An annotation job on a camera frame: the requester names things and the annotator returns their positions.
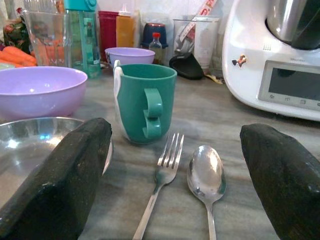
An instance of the spoon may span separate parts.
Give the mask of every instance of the spoon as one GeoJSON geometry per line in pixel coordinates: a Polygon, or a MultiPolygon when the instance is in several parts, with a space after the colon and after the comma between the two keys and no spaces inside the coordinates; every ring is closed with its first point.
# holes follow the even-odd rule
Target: spoon
{"type": "Polygon", "coordinates": [[[216,150],[207,145],[199,146],[190,160],[186,179],[191,192],[206,207],[209,237],[210,240],[215,240],[213,203],[224,195],[227,187],[224,167],[216,150]]]}

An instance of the green mug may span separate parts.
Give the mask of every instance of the green mug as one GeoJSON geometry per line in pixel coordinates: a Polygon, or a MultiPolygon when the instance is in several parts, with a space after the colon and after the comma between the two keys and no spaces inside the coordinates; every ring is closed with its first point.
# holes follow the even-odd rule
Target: green mug
{"type": "Polygon", "coordinates": [[[124,136],[147,144],[169,130],[177,72],[155,64],[114,63],[115,112],[124,136]]]}

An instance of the silver bowl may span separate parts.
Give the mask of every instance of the silver bowl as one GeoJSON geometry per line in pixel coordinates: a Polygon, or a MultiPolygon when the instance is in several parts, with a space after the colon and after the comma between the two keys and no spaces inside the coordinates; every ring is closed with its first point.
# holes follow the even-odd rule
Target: silver bowl
{"type": "MultiPolygon", "coordinates": [[[[63,137],[82,122],[74,118],[43,117],[0,125],[0,208],[63,137]]],[[[103,173],[112,155],[113,143],[110,142],[103,173]]]]}

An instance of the small bottle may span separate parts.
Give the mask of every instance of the small bottle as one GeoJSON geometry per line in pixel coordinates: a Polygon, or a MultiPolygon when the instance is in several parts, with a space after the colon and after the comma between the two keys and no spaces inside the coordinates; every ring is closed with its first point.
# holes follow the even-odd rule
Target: small bottle
{"type": "Polygon", "coordinates": [[[162,65],[162,45],[159,41],[160,38],[159,32],[152,33],[153,41],[149,44],[149,50],[154,51],[154,64],[162,65]]]}

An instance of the kitchen counter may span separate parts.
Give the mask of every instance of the kitchen counter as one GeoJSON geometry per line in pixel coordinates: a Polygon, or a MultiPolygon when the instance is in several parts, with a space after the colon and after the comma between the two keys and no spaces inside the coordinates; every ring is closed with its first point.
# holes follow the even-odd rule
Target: kitchen counter
{"type": "MultiPolygon", "coordinates": [[[[112,125],[114,154],[102,177],[80,240],[132,239],[154,190],[154,173],[166,138],[131,144],[115,121],[113,78],[105,70],[90,80],[73,117],[103,117],[112,125]]],[[[210,145],[224,164],[227,189],[213,207],[218,240],[278,240],[253,187],[240,142],[243,125],[264,123],[291,135],[317,158],[320,123],[251,108],[210,79],[177,79],[170,130],[185,134],[175,180],[159,193],[144,239],[209,239],[205,205],[189,190],[187,168],[193,151],[210,145]]]]}

